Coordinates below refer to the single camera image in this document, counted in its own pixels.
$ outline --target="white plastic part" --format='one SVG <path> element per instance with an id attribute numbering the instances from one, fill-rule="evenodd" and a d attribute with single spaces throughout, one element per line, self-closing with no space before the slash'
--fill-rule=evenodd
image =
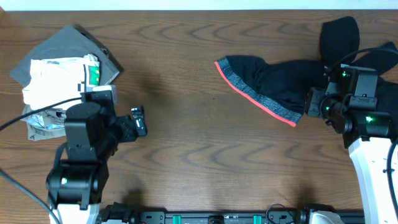
<path id="1" fill-rule="evenodd" d="M 112 91 L 112 99 L 113 99 L 113 104 L 114 105 L 119 103 L 118 94 L 116 93 L 116 85 L 104 85 L 104 86 L 93 87 L 93 91 L 105 91 L 105 90 L 111 90 Z"/>
<path id="2" fill-rule="evenodd" d="M 398 223 L 392 206 L 387 174 L 387 154 L 391 147 L 390 139 L 370 138 L 370 141 L 356 140 L 350 147 L 349 156 L 354 163 L 361 189 L 362 204 L 366 224 Z M 392 168 L 397 170 L 398 158 L 395 149 Z M 395 192 L 398 189 L 398 171 L 392 173 Z"/>
<path id="3" fill-rule="evenodd" d="M 58 204 L 58 209 L 52 211 L 61 224 L 94 224 L 100 212 L 100 205 L 91 204 L 87 210 L 80 210 L 80 205 Z M 50 222 L 56 224 L 51 215 Z"/>
<path id="4" fill-rule="evenodd" d="M 317 211 L 310 215 L 308 224 L 344 224 L 339 215 L 333 212 Z"/>

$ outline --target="white cloth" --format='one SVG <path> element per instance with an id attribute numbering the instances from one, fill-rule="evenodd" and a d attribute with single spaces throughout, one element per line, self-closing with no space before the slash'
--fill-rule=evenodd
<path id="1" fill-rule="evenodd" d="M 80 97 L 85 85 L 90 86 L 87 84 L 89 67 L 99 66 L 97 58 L 91 54 L 83 58 L 31 60 L 32 79 L 22 90 L 24 103 L 30 105 L 32 110 L 37 110 L 63 100 Z M 64 103 L 56 108 L 67 110 L 78 103 L 81 103 L 81 100 Z"/>

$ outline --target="wood grain surface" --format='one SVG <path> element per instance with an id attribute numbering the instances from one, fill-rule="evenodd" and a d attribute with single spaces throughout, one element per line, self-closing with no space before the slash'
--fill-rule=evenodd
<path id="1" fill-rule="evenodd" d="M 398 43 L 397 11 L 8 12 L 0 28 L 0 122 L 18 116 L 22 87 L 9 72 L 36 45 L 79 24 L 124 71 L 119 115 L 144 105 L 149 134 L 109 160 L 104 206 L 265 210 L 272 203 L 362 208 L 341 136 L 304 116 L 282 123 L 232 90 L 214 61 L 234 54 L 269 63 L 317 59 L 322 22 L 356 18 L 361 46 Z M 398 82 L 398 69 L 384 75 Z M 23 122 L 0 133 L 0 165 L 41 198 L 65 138 L 28 141 Z M 0 223 L 48 223 L 43 209 L 0 179 Z"/>

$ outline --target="black cloth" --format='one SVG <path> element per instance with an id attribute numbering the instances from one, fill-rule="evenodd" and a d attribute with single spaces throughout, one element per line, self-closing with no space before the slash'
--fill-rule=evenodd
<path id="1" fill-rule="evenodd" d="M 294 60 L 271 65 L 259 57 L 232 55 L 215 63 L 221 76 L 233 89 L 273 117 L 295 126 L 304 113 L 310 88 L 327 87 L 325 67 L 334 65 L 358 47 L 358 25 L 352 17 L 344 17 L 324 23 L 320 36 L 322 59 L 319 61 Z M 392 42 L 382 47 L 396 49 Z M 398 63 L 398 55 L 384 51 L 370 52 L 353 62 L 354 59 L 355 55 L 344 63 L 373 68 L 380 75 Z M 398 84 L 385 82 L 380 77 L 376 110 L 390 113 L 398 125 L 395 96 L 398 96 Z"/>

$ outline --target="green light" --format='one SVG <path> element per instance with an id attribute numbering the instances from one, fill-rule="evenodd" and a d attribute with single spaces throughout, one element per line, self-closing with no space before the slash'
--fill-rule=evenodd
<path id="1" fill-rule="evenodd" d="M 370 116 L 367 116 L 367 117 L 366 117 L 366 121 L 367 121 L 367 122 L 371 122 L 371 121 L 373 121 L 373 118 L 370 117 Z"/>

